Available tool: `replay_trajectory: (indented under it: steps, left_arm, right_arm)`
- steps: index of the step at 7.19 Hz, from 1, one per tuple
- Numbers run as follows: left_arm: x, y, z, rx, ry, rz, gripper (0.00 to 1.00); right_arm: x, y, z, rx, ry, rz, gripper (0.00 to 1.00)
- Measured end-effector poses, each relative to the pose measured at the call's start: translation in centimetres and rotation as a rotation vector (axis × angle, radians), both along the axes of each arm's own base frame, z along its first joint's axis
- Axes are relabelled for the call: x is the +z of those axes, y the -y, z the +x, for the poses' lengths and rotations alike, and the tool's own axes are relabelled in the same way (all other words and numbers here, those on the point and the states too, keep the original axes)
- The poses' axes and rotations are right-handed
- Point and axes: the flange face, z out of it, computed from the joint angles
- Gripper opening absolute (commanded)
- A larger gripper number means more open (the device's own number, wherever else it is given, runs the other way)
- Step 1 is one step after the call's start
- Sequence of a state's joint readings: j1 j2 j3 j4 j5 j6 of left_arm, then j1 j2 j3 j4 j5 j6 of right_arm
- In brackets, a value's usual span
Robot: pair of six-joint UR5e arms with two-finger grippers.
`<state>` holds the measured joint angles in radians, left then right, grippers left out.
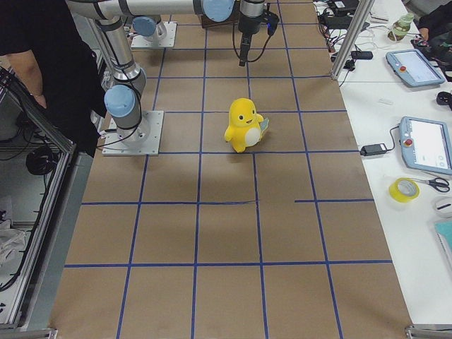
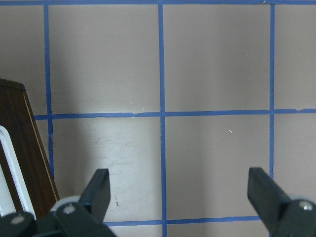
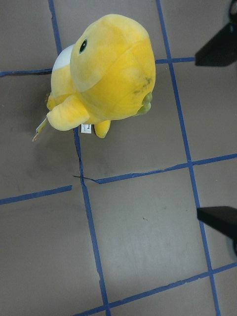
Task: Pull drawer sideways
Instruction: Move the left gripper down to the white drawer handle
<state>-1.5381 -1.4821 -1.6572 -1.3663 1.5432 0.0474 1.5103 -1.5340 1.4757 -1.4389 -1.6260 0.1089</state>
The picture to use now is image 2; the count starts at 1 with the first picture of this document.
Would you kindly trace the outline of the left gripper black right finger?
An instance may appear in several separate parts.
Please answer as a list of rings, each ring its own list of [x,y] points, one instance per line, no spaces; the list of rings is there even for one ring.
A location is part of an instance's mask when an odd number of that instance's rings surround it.
[[[316,235],[316,203],[286,194],[260,167],[249,169],[247,197],[272,237]]]

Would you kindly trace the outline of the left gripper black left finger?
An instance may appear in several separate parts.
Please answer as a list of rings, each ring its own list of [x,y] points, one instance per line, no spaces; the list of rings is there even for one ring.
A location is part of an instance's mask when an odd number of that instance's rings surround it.
[[[80,197],[68,197],[54,206],[54,220],[64,237],[109,237],[103,224],[110,203],[108,169],[97,169]]]

